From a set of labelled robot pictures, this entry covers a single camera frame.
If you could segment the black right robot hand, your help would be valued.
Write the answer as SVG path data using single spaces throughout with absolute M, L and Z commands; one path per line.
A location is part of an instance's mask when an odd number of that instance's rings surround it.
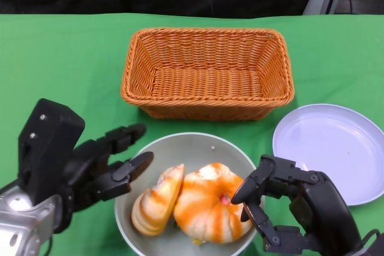
M 274 225 L 261 207 L 262 196 L 286 196 L 299 227 Z M 364 244 L 346 202 L 332 180 L 320 171 L 304 171 L 294 161 L 262 155 L 257 168 L 231 200 L 243 204 L 241 221 L 250 220 L 266 252 L 352 255 Z

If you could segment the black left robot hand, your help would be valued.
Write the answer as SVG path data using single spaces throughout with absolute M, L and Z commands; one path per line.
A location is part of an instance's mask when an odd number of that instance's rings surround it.
M 100 201 L 108 201 L 131 191 L 135 181 L 154 160 L 153 152 L 144 152 L 125 161 L 108 163 L 111 155 L 126 151 L 146 132 L 145 124 L 113 129 L 96 140 L 88 140 L 73 150 L 62 175 L 58 195 L 62 216 L 54 233 L 63 232 L 76 212 Z

